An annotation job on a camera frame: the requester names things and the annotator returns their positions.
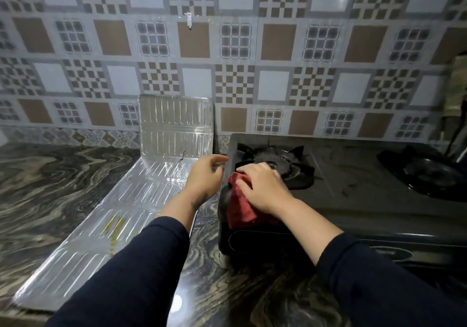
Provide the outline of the person's right hand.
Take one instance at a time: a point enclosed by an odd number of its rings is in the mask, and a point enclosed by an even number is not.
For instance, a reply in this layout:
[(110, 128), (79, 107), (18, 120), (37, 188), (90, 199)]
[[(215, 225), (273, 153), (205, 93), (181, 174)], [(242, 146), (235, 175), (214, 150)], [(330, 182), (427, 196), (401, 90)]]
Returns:
[(278, 219), (282, 218), (284, 209), (293, 203), (293, 196), (276, 170), (268, 163), (251, 163), (237, 168), (239, 173), (247, 176), (251, 184), (238, 179), (236, 184), (248, 202), (258, 210)]

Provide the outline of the person's left hand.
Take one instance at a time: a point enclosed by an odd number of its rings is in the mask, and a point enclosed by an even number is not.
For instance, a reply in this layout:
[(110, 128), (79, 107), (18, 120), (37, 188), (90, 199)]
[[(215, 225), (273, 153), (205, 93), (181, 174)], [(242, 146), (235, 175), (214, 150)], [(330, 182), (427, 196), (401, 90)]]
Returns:
[(195, 161), (182, 190), (183, 194), (198, 206), (216, 194), (223, 181), (225, 164), (210, 166), (208, 156)]

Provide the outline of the red cleaning cloth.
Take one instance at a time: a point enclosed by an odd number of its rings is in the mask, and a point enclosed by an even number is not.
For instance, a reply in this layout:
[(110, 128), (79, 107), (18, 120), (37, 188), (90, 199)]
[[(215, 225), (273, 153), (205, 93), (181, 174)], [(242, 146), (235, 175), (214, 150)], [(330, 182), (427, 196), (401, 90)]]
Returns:
[(250, 188), (251, 181), (247, 175), (233, 172), (228, 180), (230, 200), (226, 209), (227, 224), (231, 230), (253, 227), (257, 225), (276, 225), (279, 220), (272, 215), (257, 210), (248, 201), (236, 181), (241, 179)]

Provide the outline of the person's right forearm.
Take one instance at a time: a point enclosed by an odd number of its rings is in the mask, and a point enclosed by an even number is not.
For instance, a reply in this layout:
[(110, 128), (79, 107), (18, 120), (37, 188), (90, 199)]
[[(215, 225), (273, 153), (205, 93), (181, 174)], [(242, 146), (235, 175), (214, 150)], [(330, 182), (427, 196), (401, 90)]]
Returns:
[(344, 233), (300, 200), (271, 209), (316, 266), (353, 327), (467, 327), (467, 308)]

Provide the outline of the person's left forearm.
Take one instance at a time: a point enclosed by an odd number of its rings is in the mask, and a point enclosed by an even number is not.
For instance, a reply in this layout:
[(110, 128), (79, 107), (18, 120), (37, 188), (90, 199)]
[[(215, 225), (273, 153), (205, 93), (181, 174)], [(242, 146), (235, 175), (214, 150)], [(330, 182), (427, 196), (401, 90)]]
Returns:
[(170, 202), (188, 218), (152, 220), (94, 273), (45, 327), (163, 327), (190, 247), (193, 214), (213, 194), (183, 189)]

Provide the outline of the black burner pan support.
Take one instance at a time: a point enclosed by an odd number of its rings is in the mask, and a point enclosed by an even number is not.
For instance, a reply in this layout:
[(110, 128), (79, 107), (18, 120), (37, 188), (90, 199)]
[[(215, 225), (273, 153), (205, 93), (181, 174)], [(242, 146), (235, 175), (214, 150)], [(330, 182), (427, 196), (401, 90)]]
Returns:
[(467, 170), (441, 154), (407, 145), (377, 154), (382, 166), (408, 188), (434, 199), (467, 202)]
[(304, 160), (304, 149), (304, 146), (286, 150), (271, 145), (250, 147), (239, 143), (237, 151), (242, 157), (235, 167), (266, 163), (278, 172), (289, 190), (305, 190), (314, 184), (315, 169)]

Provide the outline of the silver ribbed splash guard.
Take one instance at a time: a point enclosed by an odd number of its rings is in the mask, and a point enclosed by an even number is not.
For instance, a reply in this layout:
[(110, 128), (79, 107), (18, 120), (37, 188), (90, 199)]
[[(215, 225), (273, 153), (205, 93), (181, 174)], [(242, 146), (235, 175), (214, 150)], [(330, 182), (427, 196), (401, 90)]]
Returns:
[(141, 156), (13, 297), (55, 312), (178, 194), (198, 158), (213, 152), (214, 103), (138, 96)]

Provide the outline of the black gas stove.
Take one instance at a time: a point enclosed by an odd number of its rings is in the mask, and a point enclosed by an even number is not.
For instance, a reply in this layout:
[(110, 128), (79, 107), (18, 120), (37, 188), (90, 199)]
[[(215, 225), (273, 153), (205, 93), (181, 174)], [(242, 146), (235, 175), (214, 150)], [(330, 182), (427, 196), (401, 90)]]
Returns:
[(304, 146), (314, 167), (314, 184), (291, 194), (330, 222), (401, 265), (467, 270), (467, 202), (430, 198), (408, 188), (377, 159), (383, 150), (405, 146), (440, 154), (422, 143), (351, 141), (329, 138), (233, 134), (218, 203), (219, 249), (225, 255), (278, 258), (305, 253), (284, 224), (231, 230), (226, 209), (227, 179), (240, 162), (237, 145)]

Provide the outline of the hanging greenish cloth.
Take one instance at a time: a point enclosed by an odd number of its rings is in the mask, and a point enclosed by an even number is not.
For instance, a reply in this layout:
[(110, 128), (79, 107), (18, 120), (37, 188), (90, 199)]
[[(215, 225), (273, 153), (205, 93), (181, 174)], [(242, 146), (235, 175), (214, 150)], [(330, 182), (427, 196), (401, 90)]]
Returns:
[(467, 50), (452, 63), (451, 74), (443, 94), (443, 117), (460, 117), (463, 102), (467, 103)]

